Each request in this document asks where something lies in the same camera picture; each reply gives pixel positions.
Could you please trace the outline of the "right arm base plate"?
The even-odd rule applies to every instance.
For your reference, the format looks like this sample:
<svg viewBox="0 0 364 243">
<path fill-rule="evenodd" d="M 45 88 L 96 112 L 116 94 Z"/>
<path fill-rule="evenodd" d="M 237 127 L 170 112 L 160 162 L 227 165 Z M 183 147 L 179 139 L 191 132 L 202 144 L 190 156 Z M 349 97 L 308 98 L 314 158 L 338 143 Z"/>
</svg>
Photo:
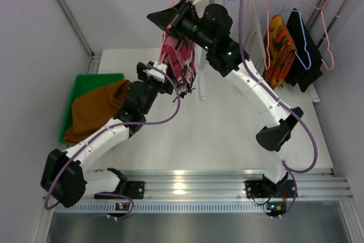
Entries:
<svg viewBox="0 0 364 243">
<path fill-rule="evenodd" d="M 268 199 L 283 198 L 283 194 L 287 198 L 293 198 L 296 186 L 293 180 L 288 179 L 283 183 L 274 184 L 270 180 L 247 180 L 245 181 L 247 198 Z"/>
</svg>

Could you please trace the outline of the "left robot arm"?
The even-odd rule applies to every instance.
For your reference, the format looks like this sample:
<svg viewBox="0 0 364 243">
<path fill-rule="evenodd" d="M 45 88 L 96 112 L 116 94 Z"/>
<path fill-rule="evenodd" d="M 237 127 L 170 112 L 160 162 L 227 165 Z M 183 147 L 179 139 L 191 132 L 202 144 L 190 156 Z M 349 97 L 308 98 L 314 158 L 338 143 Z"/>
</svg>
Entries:
<svg viewBox="0 0 364 243">
<path fill-rule="evenodd" d="M 125 102 L 115 115 L 95 133 L 63 151 L 54 149 L 48 154 L 40 182 L 46 190 L 44 207 L 53 209 L 61 204 L 74 206 L 84 197 L 118 197 L 124 194 L 127 177 L 116 168 L 91 171 L 93 163 L 111 148 L 135 135 L 149 125 L 146 114 L 159 94 L 177 93 L 175 82 L 167 74 L 166 64 L 138 63 L 138 80 L 127 89 Z"/>
</svg>

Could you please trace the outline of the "pink camouflage trousers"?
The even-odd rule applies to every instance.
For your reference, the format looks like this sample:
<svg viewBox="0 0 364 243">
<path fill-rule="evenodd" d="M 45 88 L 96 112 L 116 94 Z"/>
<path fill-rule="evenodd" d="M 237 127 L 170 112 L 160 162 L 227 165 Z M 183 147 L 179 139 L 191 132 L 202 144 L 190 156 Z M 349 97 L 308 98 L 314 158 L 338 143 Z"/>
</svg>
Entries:
<svg viewBox="0 0 364 243">
<path fill-rule="evenodd" d="M 160 48 L 159 63 L 168 65 L 167 74 L 174 78 L 179 95 L 184 98 L 194 90 L 196 45 L 186 36 L 175 38 L 164 33 Z"/>
</svg>

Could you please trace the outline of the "aluminium mounting rail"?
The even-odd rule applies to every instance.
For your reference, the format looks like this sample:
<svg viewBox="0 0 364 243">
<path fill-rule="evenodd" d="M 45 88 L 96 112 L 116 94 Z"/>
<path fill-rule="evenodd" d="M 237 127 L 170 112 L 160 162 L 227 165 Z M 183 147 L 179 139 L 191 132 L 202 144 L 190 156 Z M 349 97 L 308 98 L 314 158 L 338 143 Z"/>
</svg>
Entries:
<svg viewBox="0 0 364 243">
<path fill-rule="evenodd" d="M 147 201 L 283 201 L 283 198 L 247 198 L 245 181 L 262 180 L 261 170 L 121 170 L 127 181 L 144 181 L 144 198 Z M 293 197 L 299 200 L 352 199 L 348 181 L 334 176 L 330 170 L 316 170 L 294 174 L 296 190 Z"/>
</svg>

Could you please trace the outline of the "orange camouflage trousers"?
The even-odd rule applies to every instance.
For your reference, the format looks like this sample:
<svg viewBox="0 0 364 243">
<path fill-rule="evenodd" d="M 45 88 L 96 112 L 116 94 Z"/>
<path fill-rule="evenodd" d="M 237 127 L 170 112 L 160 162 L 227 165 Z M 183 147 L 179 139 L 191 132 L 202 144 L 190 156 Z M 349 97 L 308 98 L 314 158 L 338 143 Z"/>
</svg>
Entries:
<svg viewBox="0 0 364 243">
<path fill-rule="evenodd" d="M 264 69 L 263 78 L 272 88 L 280 86 L 287 77 L 296 57 L 297 48 L 289 30 L 280 15 L 274 15 L 268 25 L 269 33 L 265 34 L 264 47 L 268 69 Z"/>
</svg>

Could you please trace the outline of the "brown trousers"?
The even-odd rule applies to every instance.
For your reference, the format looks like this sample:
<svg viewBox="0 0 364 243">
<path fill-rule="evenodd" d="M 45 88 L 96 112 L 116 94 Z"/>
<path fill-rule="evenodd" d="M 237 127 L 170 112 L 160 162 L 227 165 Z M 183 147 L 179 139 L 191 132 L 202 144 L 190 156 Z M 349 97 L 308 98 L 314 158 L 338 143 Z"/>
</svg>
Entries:
<svg viewBox="0 0 364 243">
<path fill-rule="evenodd" d="M 64 143 L 77 144 L 105 125 L 123 107 L 130 84 L 129 80 L 119 80 L 76 98 L 71 106 L 72 125 L 64 133 Z"/>
</svg>

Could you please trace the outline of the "green plastic bin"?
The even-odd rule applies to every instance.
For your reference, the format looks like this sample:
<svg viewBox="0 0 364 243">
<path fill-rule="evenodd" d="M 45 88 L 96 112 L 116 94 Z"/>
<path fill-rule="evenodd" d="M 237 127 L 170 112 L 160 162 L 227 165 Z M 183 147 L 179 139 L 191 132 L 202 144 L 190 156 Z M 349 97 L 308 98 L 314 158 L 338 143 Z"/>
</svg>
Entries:
<svg viewBox="0 0 364 243">
<path fill-rule="evenodd" d="M 124 78 L 125 76 L 123 73 L 87 74 L 76 76 L 59 133 L 60 144 L 64 144 L 64 133 L 72 126 L 72 104 L 74 100 L 94 89 L 123 80 Z"/>
</svg>

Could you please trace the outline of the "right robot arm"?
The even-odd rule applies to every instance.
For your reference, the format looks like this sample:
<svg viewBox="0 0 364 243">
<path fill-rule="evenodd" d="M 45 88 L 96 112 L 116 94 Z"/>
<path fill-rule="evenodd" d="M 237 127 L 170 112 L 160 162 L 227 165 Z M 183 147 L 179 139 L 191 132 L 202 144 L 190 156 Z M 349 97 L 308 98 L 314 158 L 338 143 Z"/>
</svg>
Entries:
<svg viewBox="0 0 364 243">
<path fill-rule="evenodd" d="M 233 20 L 227 9 L 212 3 L 198 16 L 193 3 L 182 0 L 172 8 L 148 14 L 147 19 L 178 41 L 190 40 L 206 50 L 210 66 L 255 107 L 265 123 L 256 134 L 267 160 L 261 185 L 272 195 L 280 191 L 288 179 L 283 151 L 303 111 L 300 108 L 285 110 L 280 106 L 277 95 L 245 56 L 241 45 L 230 37 Z"/>
</svg>

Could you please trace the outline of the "black trousers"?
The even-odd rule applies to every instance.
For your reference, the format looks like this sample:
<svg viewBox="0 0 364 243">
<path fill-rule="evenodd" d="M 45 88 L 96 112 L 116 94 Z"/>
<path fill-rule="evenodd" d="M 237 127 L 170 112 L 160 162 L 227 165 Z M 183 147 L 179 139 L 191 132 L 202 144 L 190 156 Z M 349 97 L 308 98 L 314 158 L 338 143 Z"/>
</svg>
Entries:
<svg viewBox="0 0 364 243">
<path fill-rule="evenodd" d="M 297 51 L 285 82 L 292 86 L 298 85 L 300 91 L 305 92 L 323 75 L 322 56 L 296 9 L 291 12 L 286 26 Z"/>
</svg>

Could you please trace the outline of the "grey trousers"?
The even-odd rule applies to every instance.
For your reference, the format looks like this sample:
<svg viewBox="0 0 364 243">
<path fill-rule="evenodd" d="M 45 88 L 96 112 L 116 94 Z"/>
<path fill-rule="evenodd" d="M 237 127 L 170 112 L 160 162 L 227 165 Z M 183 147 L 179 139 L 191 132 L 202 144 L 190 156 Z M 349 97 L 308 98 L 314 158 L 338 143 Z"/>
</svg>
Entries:
<svg viewBox="0 0 364 243">
<path fill-rule="evenodd" d="M 250 60 L 257 71 L 262 74 L 266 59 L 266 49 L 264 47 L 262 27 L 255 0 L 249 0 L 243 16 L 243 47 L 249 54 Z"/>
</svg>

